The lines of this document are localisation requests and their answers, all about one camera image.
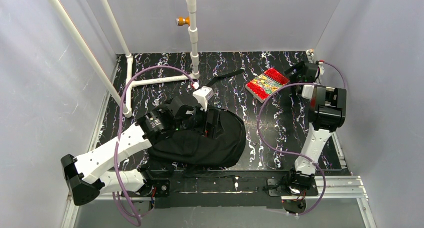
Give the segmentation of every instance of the black backpack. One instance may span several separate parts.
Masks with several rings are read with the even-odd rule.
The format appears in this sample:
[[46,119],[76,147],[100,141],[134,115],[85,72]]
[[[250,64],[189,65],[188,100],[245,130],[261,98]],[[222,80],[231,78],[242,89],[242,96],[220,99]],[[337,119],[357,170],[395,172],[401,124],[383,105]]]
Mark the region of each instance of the black backpack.
[[173,162],[204,167],[231,167],[240,159],[246,145],[246,129],[236,114],[208,107],[217,112],[214,136],[205,136],[200,128],[181,130],[148,149],[149,162],[169,167]]

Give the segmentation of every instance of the white bracket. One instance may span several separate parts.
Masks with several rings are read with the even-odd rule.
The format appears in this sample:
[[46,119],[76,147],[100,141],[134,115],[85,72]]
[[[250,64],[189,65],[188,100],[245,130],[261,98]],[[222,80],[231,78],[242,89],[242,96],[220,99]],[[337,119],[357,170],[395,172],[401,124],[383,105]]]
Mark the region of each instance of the white bracket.
[[[152,146],[149,140],[143,139],[143,135],[142,128],[135,124],[122,133],[118,148],[118,162]],[[117,141],[118,138],[115,137],[90,152],[76,156],[75,167],[78,173],[84,175],[83,181],[92,184],[114,166]]]
[[[303,145],[301,154],[306,155],[312,159],[314,163],[318,162],[318,158],[323,152],[327,140],[331,137],[332,132],[325,129],[314,129],[312,123],[309,123],[309,132],[307,133],[305,144]],[[312,162],[304,157],[298,157],[294,162],[296,171],[301,171],[302,174],[311,175],[315,174],[315,166]]]

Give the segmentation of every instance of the metal frame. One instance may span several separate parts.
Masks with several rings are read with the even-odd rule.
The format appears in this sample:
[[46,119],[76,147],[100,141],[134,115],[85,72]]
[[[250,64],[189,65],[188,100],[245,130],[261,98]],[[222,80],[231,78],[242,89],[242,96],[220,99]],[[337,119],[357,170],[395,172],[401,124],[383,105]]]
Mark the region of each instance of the metal frame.
[[373,215],[371,213],[370,206],[368,205],[368,199],[358,198],[357,199],[360,214],[362,215],[363,223],[366,228],[376,228],[376,223],[374,222]]
[[[368,198],[360,176],[327,176],[327,187],[323,199]],[[315,177],[318,196],[307,196],[305,199],[316,199],[323,192],[323,177]],[[293,196],[282,196],[282,200],[292,200]]]

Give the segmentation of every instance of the white pvc pipe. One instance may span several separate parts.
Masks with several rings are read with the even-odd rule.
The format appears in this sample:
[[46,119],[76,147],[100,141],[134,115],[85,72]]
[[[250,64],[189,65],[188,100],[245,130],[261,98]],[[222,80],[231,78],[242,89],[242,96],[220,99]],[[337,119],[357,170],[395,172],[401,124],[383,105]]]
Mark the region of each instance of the white pvc pipe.
[[197,10],[197,2],[196,0],[185,0],[187,2],[187,10],[188,15],[190,17],[190,26],[188,27],[188,33],[190,35],[190,42],[191,42],[191,63],[193,65],[193,73],[199,74],[199,54],[198,54],[198,29],[196,24],[196,10]]
[[[192,79],[198,79],[194,74],[189,74],[189,76]],[[161,77],[161,78],[155,78],[155,79],[147,79],[147,80],[140,80],[140,81],[133,81],[131,83],[131,87],[135,86],[141,86],[141,85],[149,85],[149,84],[157,84],[157,83],[163,83],[163,82],[175,82],[175,81],[183,81],[187,80],[188,78],[185,75],[181,76],[173,76],[173,77]]]
[[109,6],[109,3],[107,2],[108,0],[100,0],[100,1],[103,4],[103,7],[104,7],[104,9],[106,11],[106,14],[107,14],[107,17],[109,18],[110,23],[112,24],[112,27],[114,28],[114,31],[116,33],[116,36],[119,39],[120,45],[122,46],[122,49],[124,50],[125,55],[126,56],[130,56],[131,53],[128,50],[128,47],[126,46],[127,44],[125,43],[124,37],[122,36],[121,30],[119,29],[119,26],[118,26],[118,23],[117,23],[117,21],[115,19],[115,16],[112,13],[112,9]]
[[[93,67],[94,71],[99,76],[100,80],[103,82],[103,84],[106,86],[106,89],[109,91],[111,96],[114,98],[114,100],[117,102],[117,104],[121,103],[121,97],[119,96],[118,92],[114,88],[111,81],[109,81],[108,76],[104,73],[102,67],[100,66],[99,62],[96,60],[96,57],[94,57],[93,53],[91,52],[89,46],[87,45],[86,41],[84,41],[84,38],[81,36],[78,29],[75,27],[74,22],[72,22],[71,18],[69,17],[69,14],[66,12],[65,8],[62,6],[61,2],[59,0],[48,0],[51,4],[51,6],[56,10],[57,14],[59,15],[60,20],[62,21],[63,25],[67,28],[69,33],[71,34],[72,38],[78,45],[78,47],[81,49],[84,56],[87,58],[91,66]],[[130,117],[131,113],[128,111],[126,107],[123,108],[123,113],[126,117]]]
[[[130,55],[130,56],[127,56],[126,57],[126,80],[125,80],[125,84],[128,84],[129,82],[130,82],[130,80],[131,80],[131,78],[132,78],[132,75],[133,75],[133,61],[134,61],[134,58],[133,58],[133,56],[132,55]],[[131,107],[131,88],[128,88],[127,90],[126,90],[126,95],[125,95],[125,106],[127,107],[127,109],[128,109],[128,111],[129,112],[132,112],[132,107]]]
[[[116,36],[118,37],[118,40],[120,42],[120,45],[122,46],[122,49],[125,52],[125,56],[126,56],[126,63],[127,63],[127,67],[126,67],[126,84],[128,84],[129,80],[131,79],[131,75],[133,72],[133,56],[131,55],[130,51],[128,50],[128,47],[126,46],[127,44],[125,43],[125,39],[122,36],[121,30],[119,29],[117,20],[115,19],[114,13],[112,12],[111,7],[109,6],[109,3],[107,2],[108,0],[100,0],[104,10],[106,11],[107,17],[109,18],[109,21],[113,27],[113,30],[115,31]],[[129,113],[132,113],[132,109],[131,109],[131,89],[128,89],[126,91],[126,95],[125,95],[125,106],[127,108],[127,110],[129,111]]]

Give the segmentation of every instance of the black marble surface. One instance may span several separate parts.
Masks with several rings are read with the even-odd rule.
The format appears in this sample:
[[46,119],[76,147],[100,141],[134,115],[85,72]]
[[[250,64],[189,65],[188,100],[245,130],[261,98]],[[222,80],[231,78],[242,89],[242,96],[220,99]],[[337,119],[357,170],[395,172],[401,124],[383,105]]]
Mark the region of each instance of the black marble surface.
[[[218,81],[213,89],[215,95],[209,103],[216,107],[228,109],[244,120],[246,127],[246,147],[239,162],[223,170],[288,170],[296,157],[285,156],[265,147],[256,128],[257,114],[261,103],[244,87],[255,76],[270,67],[287,69],[298,61],[307,61],[305,52],[204,52],[200,55],[200,85],[205,85],[213,76],[229,73],[244,68],[245,73],[233,78]],[[127,62],[124,55],[118,57],[118,69],[114,86],[122,94],[125,86]],[[134,55],[133,75],[150,66],[170,65],[191,72],[189,53],[151,53]],[[142,75],[138,80],[179,75],[169,69],[158,69]],[[135,121],[135,117],[145,114],[163,101],[184,93],[192,93],[187,81],[170,82],[139,86],[132,90],[133,117],[124,118],[124,128]],[[308,134],[308,122],[305,115],[308,104],[300,96],[293,95],[289,89],[274,96],[261,117],[261,128],[265,138],[271,145],[285,151],[300,152]],[[118,108],[110,98],[101,127],[97,146],[117,135]],[[122,170],[132,170],[138,166],[146,166],[149,155],[141,151],[123,161]],[[332,139],[329,139],[319,159],[321,168],[325,170],[341,169],[338,155]],[[174,163],[177,169],[184,169],[184,164]],[[161,167],[150,167],[153,170]]]

